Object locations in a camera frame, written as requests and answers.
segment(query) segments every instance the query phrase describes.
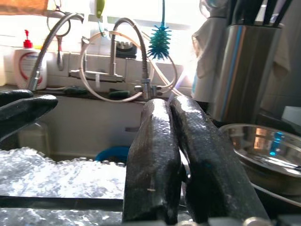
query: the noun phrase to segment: teal bottle brush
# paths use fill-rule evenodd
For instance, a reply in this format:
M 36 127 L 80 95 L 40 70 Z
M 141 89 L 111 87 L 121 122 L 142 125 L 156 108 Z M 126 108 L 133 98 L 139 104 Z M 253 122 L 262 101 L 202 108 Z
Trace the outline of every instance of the teal bottle brush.
M 163 8 L 162 8 L 162 22 L 161 26 L 156 26 L 156 29 L 152 29 L 155 31 L 152 37 L 150 38 L 150 50 L 148 51 L 149 56 L 153 56 L 153 59 L 164 59 L 164 57 L 168 57 L 169 53 L 169 36 L 171 30 L 167 30 L 168 27 L 165 27 L 165 0 L 163 0 Z

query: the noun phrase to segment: metal bowl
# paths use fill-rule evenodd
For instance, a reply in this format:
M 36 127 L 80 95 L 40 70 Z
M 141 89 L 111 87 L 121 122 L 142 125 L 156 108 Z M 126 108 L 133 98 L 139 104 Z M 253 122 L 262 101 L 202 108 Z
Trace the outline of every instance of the metal bowl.
M 252 183 L 276 194 L 301 195 L 301 137 L 251 124 L 220 131 L 232 141 Z

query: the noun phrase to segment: stainless steel knife block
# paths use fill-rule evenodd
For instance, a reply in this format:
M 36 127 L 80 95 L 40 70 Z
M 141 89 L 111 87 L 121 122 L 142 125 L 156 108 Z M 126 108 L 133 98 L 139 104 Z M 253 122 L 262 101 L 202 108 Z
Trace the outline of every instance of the stainless steel knife block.
M 233 25 L 226 34 L 222 69 L 209 111 L 217 121 L 255 123 L 281 28 Z

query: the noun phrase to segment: stainless steel bowl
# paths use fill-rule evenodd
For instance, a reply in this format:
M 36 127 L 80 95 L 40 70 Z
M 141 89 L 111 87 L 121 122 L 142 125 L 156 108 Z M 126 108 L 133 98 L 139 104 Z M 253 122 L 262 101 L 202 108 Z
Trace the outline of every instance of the stainless steel bowl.
M 301 195 L 301 137 L 251 124 L 229 124 L 220 131 L 232 141 L 252 183 L 277 194 Z

